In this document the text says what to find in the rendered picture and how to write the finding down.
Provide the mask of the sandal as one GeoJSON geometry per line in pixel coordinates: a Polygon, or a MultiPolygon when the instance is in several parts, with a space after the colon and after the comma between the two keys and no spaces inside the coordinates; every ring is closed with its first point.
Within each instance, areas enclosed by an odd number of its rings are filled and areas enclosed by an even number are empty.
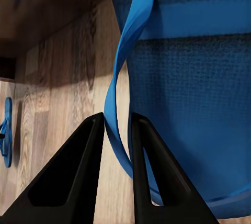
{"type": "MultiPolygon", "coordinates": [[[[251,0],[112,0],[121,38],[104,105],[133,178],[131,113],[147,117],[216,219],[251,216],[251,0]],[[128,148],[116,84],[129,75],[128,148]]],[[[143,147],[151,200],[164,206],[143,147]]]]}
{"type": "Polygon", "coordinates": [[[5,121],[0,125],[0,133],[5,135],[0,138],[0,151],[5,159],[6,167],[12,164],[12,99],[7,98],[5,104],[5,121]],[[2,151],[2,142],[4,141],[4,154],[2,151]]]}

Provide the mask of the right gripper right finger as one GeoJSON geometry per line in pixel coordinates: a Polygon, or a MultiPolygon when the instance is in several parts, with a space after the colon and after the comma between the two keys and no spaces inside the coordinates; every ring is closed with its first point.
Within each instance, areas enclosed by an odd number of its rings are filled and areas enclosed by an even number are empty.
{"type": "Polygon", "coordinates": [[[135,224],[219,224],[151,121],[131,113],[135,224]],[[151,200],[145,147],[163,205],[151,200]]]}

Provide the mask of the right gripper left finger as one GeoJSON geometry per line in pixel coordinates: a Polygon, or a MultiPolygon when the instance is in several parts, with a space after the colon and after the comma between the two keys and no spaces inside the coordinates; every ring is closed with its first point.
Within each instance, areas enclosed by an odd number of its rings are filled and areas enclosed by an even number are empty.
{"type": "Polygon", "coordinates": [[[103,112],[87,117],[0,224],[93,224],[104,133],[103,112]]]}

